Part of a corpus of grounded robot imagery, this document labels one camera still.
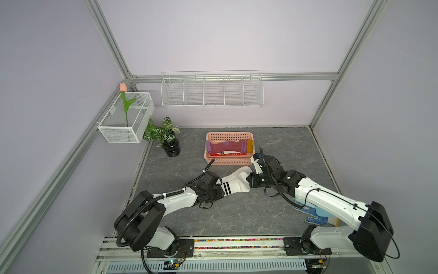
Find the plain white sock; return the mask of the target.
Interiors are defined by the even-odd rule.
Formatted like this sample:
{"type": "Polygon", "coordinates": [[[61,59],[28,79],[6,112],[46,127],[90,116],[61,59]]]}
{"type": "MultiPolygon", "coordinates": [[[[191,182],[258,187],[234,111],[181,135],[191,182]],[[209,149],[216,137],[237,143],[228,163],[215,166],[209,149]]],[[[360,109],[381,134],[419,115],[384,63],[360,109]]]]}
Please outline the plain white sock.
{"type": "Polygon", "coordinates": [[[246,179],[251,173],[252,169],[248,166],[244,166],[222,178],[221,188],[224,192],[224,196],[230,196],[235,193],[250,192],[250,185],[246,179]]]}

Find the red christmas sock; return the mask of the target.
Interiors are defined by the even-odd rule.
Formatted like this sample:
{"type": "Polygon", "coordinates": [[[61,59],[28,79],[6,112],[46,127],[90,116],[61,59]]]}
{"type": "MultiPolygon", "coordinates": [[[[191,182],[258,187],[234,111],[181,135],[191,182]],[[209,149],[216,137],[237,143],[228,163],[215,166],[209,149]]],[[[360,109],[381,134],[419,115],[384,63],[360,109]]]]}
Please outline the red christmas sock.
{"type": "Polygon", "coordinates": [[[231,152],[231,153],[228,153],[228,154],[223,154],[223,153],[221,153],[221,154],[210,154],[210,153],[207,153],[207,156],[209,156],[211,158],[217,158],[217,157],[219,157],[219,158],[245,158],[245,157],[248,156],[248,154],[235,153],[235,152],[231,152]]]}

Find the purple striped sock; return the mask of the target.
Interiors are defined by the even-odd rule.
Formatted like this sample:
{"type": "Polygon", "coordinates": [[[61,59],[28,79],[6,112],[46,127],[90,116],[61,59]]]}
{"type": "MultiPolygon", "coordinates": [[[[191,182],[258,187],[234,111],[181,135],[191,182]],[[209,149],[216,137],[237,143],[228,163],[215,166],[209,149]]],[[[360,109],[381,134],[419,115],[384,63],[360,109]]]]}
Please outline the purple striped sock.
{"type": "Polygon", "coordinates": [[[210,154],[228,154],[231,152],[248,154],[253,152],[253,140],[226,140],[220,143],[212,143],[211,141],[206,141],[206,149],[210,154]]]}

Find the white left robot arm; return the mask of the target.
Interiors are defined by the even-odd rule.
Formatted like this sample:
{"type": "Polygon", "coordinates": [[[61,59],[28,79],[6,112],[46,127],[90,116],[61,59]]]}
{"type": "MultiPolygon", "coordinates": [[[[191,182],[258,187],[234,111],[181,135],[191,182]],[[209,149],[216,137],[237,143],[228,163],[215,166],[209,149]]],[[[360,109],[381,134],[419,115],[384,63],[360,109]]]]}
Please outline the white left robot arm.
{"type": "Polygon", "coordinates": [[[157,248],[168,256],[177,253],[180,239],[168,227],[160,227],[162,219],[183,208],[212,204],[224,197],[223,180],[214,172],[204,171],[196,179],[176,191],[162,194],[141,192],[116,219],[116,245],[141,251],[146,247],[157,248]]]}

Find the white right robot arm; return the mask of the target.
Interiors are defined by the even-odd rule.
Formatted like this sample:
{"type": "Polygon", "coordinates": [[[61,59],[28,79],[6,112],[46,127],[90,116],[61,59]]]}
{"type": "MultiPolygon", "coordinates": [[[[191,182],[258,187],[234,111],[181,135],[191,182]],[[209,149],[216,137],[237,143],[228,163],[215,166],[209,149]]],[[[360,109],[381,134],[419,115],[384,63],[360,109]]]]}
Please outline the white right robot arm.
{"type": "Polygon", "coordinates": [[[344,223],[341,228],[308,226],[297,251],[313,255],[332,248],[356,250],[376,262],[388,256],[388,247],[395,242],[394,229],[381,204],[355,201],[317,184],[303,173],[285,171],[275,157],[262,152],[252,156],[251,161],[255,171],[247,178],[250,188],[272,188],[294,207],[313,205],[344,223]]]}

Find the pink plastic basket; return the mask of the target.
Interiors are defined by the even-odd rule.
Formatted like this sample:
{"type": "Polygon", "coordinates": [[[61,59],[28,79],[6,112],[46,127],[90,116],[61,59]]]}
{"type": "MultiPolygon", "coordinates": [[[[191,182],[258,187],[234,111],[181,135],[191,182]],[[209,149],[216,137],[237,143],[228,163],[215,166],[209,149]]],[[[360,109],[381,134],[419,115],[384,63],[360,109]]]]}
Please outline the pink plastic basket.
{"type": "Polygon", "coordinates": [[[209,132],[206,135],[204,158],[214,166],[250,166],[255,155],[251,132],[209,132]]]}

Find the potted green plant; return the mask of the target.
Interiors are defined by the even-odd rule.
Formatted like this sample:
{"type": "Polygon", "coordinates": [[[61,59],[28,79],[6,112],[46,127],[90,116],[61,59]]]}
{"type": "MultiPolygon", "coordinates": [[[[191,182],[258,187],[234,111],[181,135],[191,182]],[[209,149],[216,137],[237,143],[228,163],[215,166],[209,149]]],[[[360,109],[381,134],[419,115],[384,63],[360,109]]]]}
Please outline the potted green plant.
{"type": "Polygon", "coordinates": [[[174,126],[170,117],[165,117],[160,126],[156,125],[150,118],[143,133],[143,139],[146,141],[158,141],[158,147],[161,147],[168,157],[174,158],[181,153],[179,140],[176,134],[180,129],[174,126]]]}

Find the pink artificial tulip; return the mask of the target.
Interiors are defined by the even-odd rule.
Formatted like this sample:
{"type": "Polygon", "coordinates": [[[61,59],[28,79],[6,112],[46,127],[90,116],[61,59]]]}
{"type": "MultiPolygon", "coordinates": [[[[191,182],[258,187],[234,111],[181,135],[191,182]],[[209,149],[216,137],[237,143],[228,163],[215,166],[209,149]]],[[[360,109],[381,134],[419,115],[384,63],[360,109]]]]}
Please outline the pink artificial tulip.
{"type": "Polygon", "coordinates": [[[127,88],[127,85],[125,83],[120,83],[119,91],[120,91],[120,97],[121,97],[122,102],[123,102],[123,108],[124,108],[124,113],[125,113],[125,122],[126,122],[126,126],[128,127],[129,126],[128,111],[136,99],[135,98],[130,99],[130,100],[127,99],[126,92],[128,91],[128,88],[127,88]]]}

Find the white mesh wall box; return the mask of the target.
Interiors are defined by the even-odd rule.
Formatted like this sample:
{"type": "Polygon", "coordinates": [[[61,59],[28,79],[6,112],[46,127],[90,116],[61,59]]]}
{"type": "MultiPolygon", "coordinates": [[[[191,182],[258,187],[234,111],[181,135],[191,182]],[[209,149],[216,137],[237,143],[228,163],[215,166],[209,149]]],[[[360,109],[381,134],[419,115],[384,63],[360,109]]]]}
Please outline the white mesh wall box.
{"type": "Polygon", "coordinates": [[[128,111],[129,126],[126,126],[123,102],[120,93],[111,101],[109,109],[99,121],[97,128],[109,143],[140,143],[155,105],[148,92],[126,92],[128,100],[135,102],[128,111]]]}

